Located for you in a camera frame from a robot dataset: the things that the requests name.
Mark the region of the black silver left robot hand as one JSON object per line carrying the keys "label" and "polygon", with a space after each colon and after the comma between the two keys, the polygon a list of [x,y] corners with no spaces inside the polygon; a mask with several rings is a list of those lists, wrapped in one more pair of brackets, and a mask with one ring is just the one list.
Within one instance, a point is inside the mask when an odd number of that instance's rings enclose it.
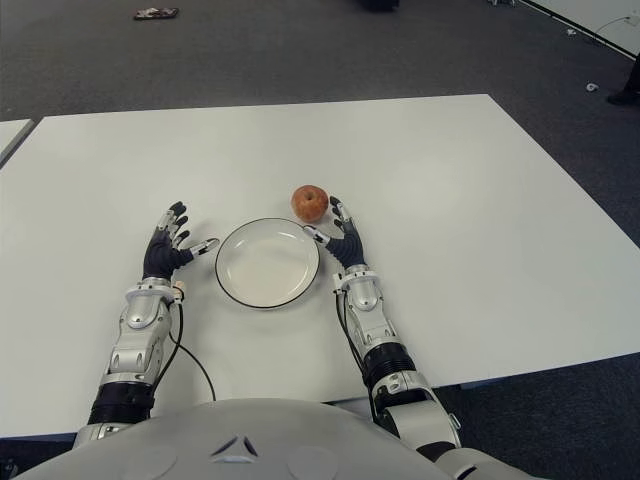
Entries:
{"label": "black silver left robot hand", "polygon": [[214,250],[218,238],[207,238],[186,245],[191,232],[184,228],[189,217],[182,201],[172,204],[154,227],[143,259],[142,278],[159,278],[169,281],[176,270],[192,262],[196,257]]}

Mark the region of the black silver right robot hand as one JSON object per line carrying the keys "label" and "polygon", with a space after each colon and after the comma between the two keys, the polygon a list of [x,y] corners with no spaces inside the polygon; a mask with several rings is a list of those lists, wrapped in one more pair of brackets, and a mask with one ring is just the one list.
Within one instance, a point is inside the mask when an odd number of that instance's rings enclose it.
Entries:
{"label": "black silver right robot hand", "polygon": [[365,265],[364,248],[353,217],[337,197],[330,196],[329,203],[335,216],[334,225],[342,232],[342,236],[340,238],[331,237],[311,225],[305,225],[304,232],[316,243],[323,246],[344,270]]}

